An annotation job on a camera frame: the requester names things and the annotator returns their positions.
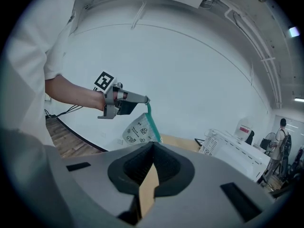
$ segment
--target fan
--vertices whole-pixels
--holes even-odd
[[[275,133],[269,133],[266,138],[264,138],[260,144],[260,147],[264,150],[266,150],[265,154],[270,155],[272,153],[274,148],[271,148],[273,143],[276,141],[276,134]]]

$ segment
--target shirt sleeve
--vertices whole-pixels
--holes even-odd
[[[65,28],[60,32],[55,44],[46,53],[47,61],[44,65],[44,76],[46,80],[55,78],[57,75],[62,74],[63,56],[67,47],[67,40],[70,34],[72,21],[73,20],[70,20]]]

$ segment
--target ceiling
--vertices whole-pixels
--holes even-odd
[[[83,1],[86,8],[90,9],[105,0]],[[209,12],[224,16],[224,12],[228,9],[223,5],[226,2],[233,4],[239,11],[235,15],[235,11],[232,10],[226,17],[227,19],[234,23],[234,19],[242,20],[246,17],[252,27],[256,29],[253,33],[247,27],[252,38],[257,41],[257,46],[261,47],[263,53],[263,56],[260,55],[261,58],[267,60],[257,65],[255,72],[258,72],[269,99],[273,101],[272,107],[304,111],[304,104],[294,101],[295,97],[304,98],[304,48],[299,38],[289,36],[288,27],[291,26],[291,22],[288,17],[274,0],[265,2],[259,0],[203,0],[200,6]]]
[[[263,40],[275,57],[279,76],[282,107],[304,110],[304,104],[295,97],[304,97],[303,45],[299,37],[291,38],[288,27],[292,25],[274,0],[231,0],[237,4],[258,27]]]

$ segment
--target hand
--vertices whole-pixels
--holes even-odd
[[[100,110],[100,111],[104,111],[104,107],[105,107],[105,96],[104,94],[101,92],[101,91],[96,91],[97,93],[99,93],[99,100],[98,100],[98,103],[97,103],[97,106],[96,106],[96,109]],[[118,92],[117,91],[113,91],[113,99],[114,99],[114,102],[117,101],[117,95],[118,95]],[[123,98],[126,99],[128,96],[127,93],[124,93],[123,94]]]

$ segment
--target white wall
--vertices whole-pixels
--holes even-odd
[[[272,129],[276,115],[304,123],[304,109],[303,111],[289,108],[273,109],[271,118],[269,120],[269,130]]]
[[[259,59],[246,38],[208,11],[189,11],[176,3],[152,0],[134,30],[142,0],[116,0],[87,13],[69,40],[63,75],[83,87],[105,69],[124,88],[151,99],[161,133],[204,139],[209,128],[233,133],[238,121],[253,117],[254,142],[264,137],[271,117],[269,100],[251,65]],[[56,113],[69,106],[56,104]],[[97,119],[102,113],[81,109],[60,119],[72,130],[108,150],[127,125],[146,112]]]

